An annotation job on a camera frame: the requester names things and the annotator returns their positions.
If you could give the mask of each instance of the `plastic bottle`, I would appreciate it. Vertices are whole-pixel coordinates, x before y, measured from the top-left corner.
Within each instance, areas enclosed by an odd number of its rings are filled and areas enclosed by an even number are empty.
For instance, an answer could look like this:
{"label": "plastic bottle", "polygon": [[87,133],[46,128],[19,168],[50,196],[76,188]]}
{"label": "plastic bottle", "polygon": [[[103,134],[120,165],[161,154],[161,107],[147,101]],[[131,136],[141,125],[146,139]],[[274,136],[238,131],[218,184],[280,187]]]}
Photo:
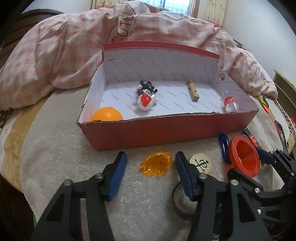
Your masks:
{"label": "plastic bottle", "polygon": [[239,112],[239,106],[236,99],[229,94],[227,90],[223,92],[223,104],[226,112]]}

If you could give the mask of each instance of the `blue gripper pad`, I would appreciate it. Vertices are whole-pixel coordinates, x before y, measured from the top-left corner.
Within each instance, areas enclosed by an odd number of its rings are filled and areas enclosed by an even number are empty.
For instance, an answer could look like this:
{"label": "blue gripper pad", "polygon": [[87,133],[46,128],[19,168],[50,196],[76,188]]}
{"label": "blue gripper pad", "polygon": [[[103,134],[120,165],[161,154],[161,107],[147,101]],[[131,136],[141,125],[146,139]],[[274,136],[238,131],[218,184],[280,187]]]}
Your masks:
{"label": "blue gripper pad", "polygon": [[116,160],[112,164],[108,164],[103,171],[106,181],[109,182],[107,190],[107,200],[111,201],[119,190],[119,186],[124,174],[124,170],[127,164],[127,156],[121,151],[119,152]]}
{"label": "blue gripper pad", "polygon": [[219,134],[219,142],[220,142],[220,147],[221,147],[221,152],[222,152],[223,160],[227,164],[231,164],[231,160],[230,160],[230,156],[229,156],[229,151],[228,151],[228,146],[229,146],[228,136],[225,135],[225,134]]}
{"label": "blue gripper pad", "polygon": [[256,151],[258,152],[258,156],[259,156],[260,161],[264,162],[267,165],[275,163],[273,154],[271,154],[271,153],[269,153],[257,146],[254,146],[254,147],[255,147]]}
{"label": "blue gripper pad", "polygon": [[188,163],[182,151],[176,153],[175,165],[180,176],[185,194],[191,201],[196,201],[199,190],[197,189],[197,176],[195,165]]}

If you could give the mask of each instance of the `red box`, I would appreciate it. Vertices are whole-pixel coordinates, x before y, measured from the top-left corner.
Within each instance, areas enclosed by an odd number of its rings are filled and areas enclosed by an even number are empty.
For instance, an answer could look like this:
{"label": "red box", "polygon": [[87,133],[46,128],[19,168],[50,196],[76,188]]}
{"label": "red box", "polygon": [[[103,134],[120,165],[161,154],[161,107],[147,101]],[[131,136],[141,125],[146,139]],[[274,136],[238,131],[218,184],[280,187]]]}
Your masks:
{"label": "red box", "polygon": [[[219,55],[185,45],[127,41],[103,44],[103,63],[92,78],[77,124],[97,150],[160,145],[243,130],[258,112],[255,102],[219,67]],[[137,106],[136,87],[149,80],[158,102]],[[200,98],[190,98],[193,80]],[[226,113],[222,93],[238,102],[240,113]],[[91,121],[102,107],[113,107],[121,121]]]}

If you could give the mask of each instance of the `metal bolt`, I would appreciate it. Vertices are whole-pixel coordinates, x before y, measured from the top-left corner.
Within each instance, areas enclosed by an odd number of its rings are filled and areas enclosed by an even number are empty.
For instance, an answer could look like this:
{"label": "metal bolt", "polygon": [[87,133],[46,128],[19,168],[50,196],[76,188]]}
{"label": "metal bolt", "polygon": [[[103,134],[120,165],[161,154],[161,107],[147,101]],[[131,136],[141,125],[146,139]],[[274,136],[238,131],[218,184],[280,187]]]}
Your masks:
{"label": "metal bolt", "polygon": [[205,173],[201,173],[201,174],[199,175],[199,178],[200,178],[200,179],[207,179],[207,174],[205,174]]}
{"label": "metal bolt", "polygon": [[63,182],[63,184],[64,184],[65,186],[70,186],[70,185],[72,184],[72,180],[67,179],[67,180],[65,180],[65,181]]}
{"label": "metal bolt", "polygon": [[104,178],[104,175],[102,173],[97,173],[97,174],[95,174],[94,178],[95,179],[102,179],[102,178]]}
{"label": "metal bolt", "polygon": [[230,181],[230,183],[231,183],[233,186],[237,186],[237,185],[239,185],[239,181],[238,181],[238,180],[235,180],[235,179],[232,179],[232,180]]}

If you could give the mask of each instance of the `window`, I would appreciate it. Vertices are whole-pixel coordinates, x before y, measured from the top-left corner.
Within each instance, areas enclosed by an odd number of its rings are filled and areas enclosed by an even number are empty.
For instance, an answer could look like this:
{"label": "window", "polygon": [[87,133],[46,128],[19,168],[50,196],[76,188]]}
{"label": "window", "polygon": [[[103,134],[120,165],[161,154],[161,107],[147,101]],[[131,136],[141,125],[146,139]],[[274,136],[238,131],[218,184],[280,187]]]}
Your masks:
{"label": "window", "polygon": [[190,15],[192,0],[137,0],[154,7],[163,7],[172,12]]}

